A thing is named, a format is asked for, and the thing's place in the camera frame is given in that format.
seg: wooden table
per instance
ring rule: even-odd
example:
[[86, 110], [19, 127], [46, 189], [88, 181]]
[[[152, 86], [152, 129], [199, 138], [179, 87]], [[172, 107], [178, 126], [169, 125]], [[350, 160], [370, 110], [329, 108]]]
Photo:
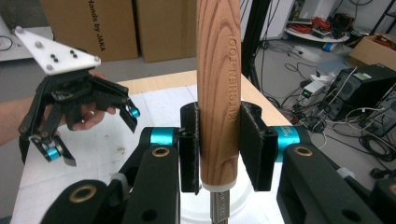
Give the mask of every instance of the wooden table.
[[[66, 127], [60, 127], [62, 139], [76, 158], [77, 167], [65, 165], [62, 159], [48, 163], [38, 150], [31, 146], [11, 223], [39, 223], [59, 194], [79, 180], [98, 179], [108, 184], [111, 175], [120, 169], [136, 148], [140, 132], [144, 127], [160, 127], [162, 125], [177, 127], [178, 111], [181, 106], [196, 101], [195, 71], [128, 80], [120, 84], [129, 88], [131, 99], [142, 113], [142, 116], [138, 118], [135, 133], [131, 133], [120, 116], [108, 114], [101, 123], [88, 131], [69, 132]], [[290, 125], [245, 77], [242, 77], [242, 98], [262, 108], [262, 119], [267, 125]], [[164, 119], [165, 122], [158, 122], [158, 118]], [[243, 163], [239, 162], [239, 164], [241, 168], [238, 169], [238, 176], [246, 175]], [[254, 193], [247, 178], [238, 177], [234, 187], [235, 192], [239, 190], [237, 189], [238, 183], [243, 183], [242, 191], [246, 194], [241, 194], [240, 197], [247, 196], [250, 202], [252, 199], [255, 200], [255, 203], [250, 204], [250, 207], [247, 203], [240, 204], [240, 206], [245, 206], [243, 211], [248, 211], [251, 214], [249, 216], [255, 218], [252, 220], [254, 223], [262, 223], [264, 220], [274, 220], [274, 223], [279, 223], [279, 220], [282, 222], [275, 198], [280, 166], [281, 164], [276, 166], [273, 190], [267, 194]], [[197, 207], [195, 200], [198, 199], [193, 198], [192, 211], [195, 211]], [[263, 217], [262, 214], [268, 211], [271, 213], [269, 215], [271, 217]]]

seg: wooden handle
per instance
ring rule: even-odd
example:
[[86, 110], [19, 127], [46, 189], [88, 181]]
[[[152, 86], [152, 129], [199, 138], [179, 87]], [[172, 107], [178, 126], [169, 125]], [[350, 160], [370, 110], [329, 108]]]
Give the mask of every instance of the wooden handle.
[[236, 0], [198, 0], [201, 178], [210, 191], [217, 191], [217, 187], [219, 191], [230, 189], [237, 175], [241, 105], [239, 11]]

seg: floor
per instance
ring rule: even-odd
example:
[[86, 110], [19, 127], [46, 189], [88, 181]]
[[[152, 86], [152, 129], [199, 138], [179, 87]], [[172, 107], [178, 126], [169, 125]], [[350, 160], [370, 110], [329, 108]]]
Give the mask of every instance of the floor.
[[[299, 54], [290, 52], [290, 45], [299, 45], [304, 47], [304, 53]], [[256, 66], [259, 79], [262, 80], [263, 90], [267, 95], [274, 96], [280, 102], [299, 87], [304, 78], [316, 73], [316, 68], [306, 66], [303, 63], [317, 65], [318, 70], [324, 76], [333, 70], [339, 69], [339, 66], [326, 66], [329, 62], [336, 62], [343, 59], [347, 50], [340, 48], [337, 54], [322, 51], [321, 44], [309, 43], [299, 39], [292, 40], [273, 40], [270, 41], [270, 48], [264, 53], [264, 64], [262, 67], [262, 53], [260, 49], [256, 58]], [[196, 59], [182, 59], [162, 63], [144, 63], [142, 58], [136, 60], [119, 61], [111, 63], [102, 63], [98, 70], [104, 72], [111, 81], [123, 81], [141, 77], [153, 77], [164, 74], [170, 74], [181, 71], [196, 69]], [[290, 71], [289, 63], [293, 66], [299, 66], [301, 75], [298, 72]], [[35, 88], [44, 77], [44, 73], [38, 67], [33, 59], [2, 62], [0, 63], [0, 103], [8, 100], [18, 99], [21, 97], [31, 96], [35, 93]], [[328, 135], [333, 135], [332, 130], [326, 131]], [[317, 147], [329, 155], [340, 165], [350, 164], [350, 158], [356, 157], [356, 151], [347, 149], [347, 147], [338, 141], [330, 138], [324, 138], [325, 135], [313, 134], [312, 140]], [[338, 140], [348, 141], [345, 137], [335, 136]], [[335, 155], [334, 148], [345, 148], [346, 155]], [[367, 156], [358, 155], [362, 160], [372, 164], [369, 167], [378, 166], [376, 160]], [[363, 172], [365, 175], [359, 177], [359, 181], [366, 188], [373, 186], [373, 180], [362, 170], [359, 164], [351, 164], [349, 169], [354, 172]], [[23, 165], [19, 152], [17, 141], [12, 141], [0, 147], [0, 217], [12, 215], [13, 205], [17, 196], [19, 182]]]

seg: wooden tool handle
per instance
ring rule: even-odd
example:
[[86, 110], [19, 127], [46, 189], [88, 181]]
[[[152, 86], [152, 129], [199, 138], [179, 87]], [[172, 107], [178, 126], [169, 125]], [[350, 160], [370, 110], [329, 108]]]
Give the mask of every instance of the wooden tool handle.
[[210, 191], [237, 175], [241, 105], [239, 1], [198, 0], [197, 81], [201, 178]]

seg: cardboard box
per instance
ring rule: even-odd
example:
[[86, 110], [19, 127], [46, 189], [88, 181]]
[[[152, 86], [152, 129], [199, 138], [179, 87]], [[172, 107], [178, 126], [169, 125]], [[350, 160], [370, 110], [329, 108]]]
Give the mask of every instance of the cardboard box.
[[396, 71], [396, 51], [374, 42], [376, 35], [366, 36], [349, 53], [349, 56], [365, 64], [382, 63]]
[[196, 0], [136, 0], [146, 63], [196, 56]]
[[55, 40], [103, 62], [138, 57], [131, 0], [40, 0]]

